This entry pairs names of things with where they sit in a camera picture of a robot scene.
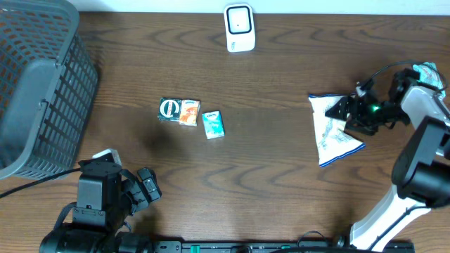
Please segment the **cream wipes pack blue edges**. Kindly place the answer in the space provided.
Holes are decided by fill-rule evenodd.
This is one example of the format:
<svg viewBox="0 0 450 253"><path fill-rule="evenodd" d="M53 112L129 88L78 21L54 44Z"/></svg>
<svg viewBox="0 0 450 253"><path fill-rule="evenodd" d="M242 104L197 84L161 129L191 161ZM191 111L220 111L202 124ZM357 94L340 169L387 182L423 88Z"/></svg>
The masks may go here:
<svg viewBox="0 0 450 253"><path fill-rule="evenodd" d="M309 95L308 99L313 110L314 133L319 154L319 166L326 167L366 147L354 137L345 133L346 121L334 119L325 115L343 95Z"/></svg>

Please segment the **green soft wipes pack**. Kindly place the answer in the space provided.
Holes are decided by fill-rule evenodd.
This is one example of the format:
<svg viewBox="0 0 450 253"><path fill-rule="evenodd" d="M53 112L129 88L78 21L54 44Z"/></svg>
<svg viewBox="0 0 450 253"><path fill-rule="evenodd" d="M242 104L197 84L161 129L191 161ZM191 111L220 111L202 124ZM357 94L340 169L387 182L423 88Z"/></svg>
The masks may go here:
<svg viewBox="0 0 450 253"><path fill-rule="evenodd" d="M413 65L413 70L420 74L420 82L429 84L438 89L442 89L444 87L442 80L437 73L437 66L435 63L425 62L420 65Z"/></svg>

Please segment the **black healing ointment box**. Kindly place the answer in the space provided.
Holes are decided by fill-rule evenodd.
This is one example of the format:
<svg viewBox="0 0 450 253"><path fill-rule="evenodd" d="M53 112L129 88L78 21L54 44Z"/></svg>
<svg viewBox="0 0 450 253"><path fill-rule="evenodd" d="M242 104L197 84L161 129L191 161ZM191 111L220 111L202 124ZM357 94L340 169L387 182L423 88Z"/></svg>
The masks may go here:
<svg viewBox="0 0 450 253"><path fill-rule="evenodd" d="M158 119L160 121L178 122L181 113L181 99L161 98L158 110Z"/></svg>

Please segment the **orange tissue pack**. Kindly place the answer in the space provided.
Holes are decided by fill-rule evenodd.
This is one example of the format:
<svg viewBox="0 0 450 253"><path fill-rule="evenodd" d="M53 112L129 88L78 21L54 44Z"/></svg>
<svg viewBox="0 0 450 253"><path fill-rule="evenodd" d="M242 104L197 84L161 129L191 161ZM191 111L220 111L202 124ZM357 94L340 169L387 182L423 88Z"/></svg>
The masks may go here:
<svg viewBox="0 0 450 253"><path fill-rule="evenodd" d="M200 101L182 100L179 123L186 126L196 126Z"/></svg>

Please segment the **teal white Kleenex tissue pack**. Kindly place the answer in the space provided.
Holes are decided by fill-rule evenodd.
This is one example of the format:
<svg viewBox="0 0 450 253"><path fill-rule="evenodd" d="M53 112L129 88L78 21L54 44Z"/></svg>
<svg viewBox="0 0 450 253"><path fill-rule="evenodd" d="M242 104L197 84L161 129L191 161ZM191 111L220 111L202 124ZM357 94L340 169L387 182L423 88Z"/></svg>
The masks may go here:
<svg viewBox="0 0 450 253"><path fill-rule="evenodd" d="M220 111L205 112L202 114L205 135L208 140L225 136Z"/></svg>

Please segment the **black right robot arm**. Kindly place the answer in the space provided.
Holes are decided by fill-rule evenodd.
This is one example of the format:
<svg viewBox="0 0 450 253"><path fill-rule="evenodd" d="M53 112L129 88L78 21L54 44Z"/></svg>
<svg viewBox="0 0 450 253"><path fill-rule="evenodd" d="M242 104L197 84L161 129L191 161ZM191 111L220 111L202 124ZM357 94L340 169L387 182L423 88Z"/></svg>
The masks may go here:
<svg viewBox="0 0 450 253"><path fill-rule="evenodd" d="M449 165L435 159L449 158L449 109L442 97L448 82L441 72L436 73L441 87L425 82L414 69L420 65L408 61L394 74L387 101L373 94L375 78L370 77L358 85L355 97L345 96L325 111L326 117L345 121L346 129L368 136L397 122L415 129L393 166L387 194L336 239L338 248L382 252L412 221L449 205Z"/></svg>

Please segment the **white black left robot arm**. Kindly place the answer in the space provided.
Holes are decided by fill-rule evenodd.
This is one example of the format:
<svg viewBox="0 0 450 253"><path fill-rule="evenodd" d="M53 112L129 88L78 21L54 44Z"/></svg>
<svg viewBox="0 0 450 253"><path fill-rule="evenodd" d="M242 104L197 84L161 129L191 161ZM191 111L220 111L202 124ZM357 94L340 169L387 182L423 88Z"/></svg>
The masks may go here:
<svg viewBox="0 0 450 253"><path fill-rule="evenodd" d="M120 229L162 197L155 172L144 167L135 176L109 157L79 165L77 201L63 208L39 252L154 252L150 239Z"/></svg>

